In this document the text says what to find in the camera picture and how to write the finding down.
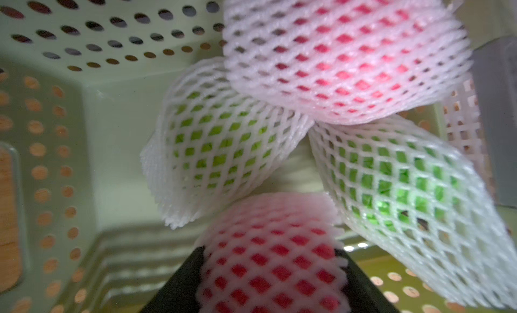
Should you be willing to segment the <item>green apple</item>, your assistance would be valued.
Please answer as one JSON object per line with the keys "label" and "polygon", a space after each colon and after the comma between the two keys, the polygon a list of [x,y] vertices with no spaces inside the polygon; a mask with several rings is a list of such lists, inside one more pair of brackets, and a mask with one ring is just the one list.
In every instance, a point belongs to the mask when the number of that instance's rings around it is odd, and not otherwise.
{"label": "green apple", "polygon": [[516,247],[459,150],[397,115],[308,136],[347,227],[451,302],[516,307]]}
{"label": "green apple", "polygon": [[301,112],[235,91],[223,57],[185,69],[140,154],[161,219],[181,228],[250,195],[313,124]]}

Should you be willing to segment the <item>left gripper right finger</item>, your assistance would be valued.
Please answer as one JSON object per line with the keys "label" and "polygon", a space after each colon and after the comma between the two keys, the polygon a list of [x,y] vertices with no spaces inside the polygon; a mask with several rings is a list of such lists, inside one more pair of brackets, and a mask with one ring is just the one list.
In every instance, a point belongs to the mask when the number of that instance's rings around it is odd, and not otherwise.
{"label": "left gripper right finger", "polygon": [[344,249],[335,249],[335,254],[347,260],[347,266],[341,268],[346,272],[347,285],[341,291],[346,295],[352,313],[400,313]]}

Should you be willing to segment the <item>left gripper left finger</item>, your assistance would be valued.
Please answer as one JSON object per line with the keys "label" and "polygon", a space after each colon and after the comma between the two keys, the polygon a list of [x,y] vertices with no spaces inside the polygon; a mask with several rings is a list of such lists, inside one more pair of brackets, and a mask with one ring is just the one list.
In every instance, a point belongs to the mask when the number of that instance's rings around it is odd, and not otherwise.
{"label": "left gripper left finger", "polygon": [[197,247],[140,313],[198,313],[196,292],[205,247]]}

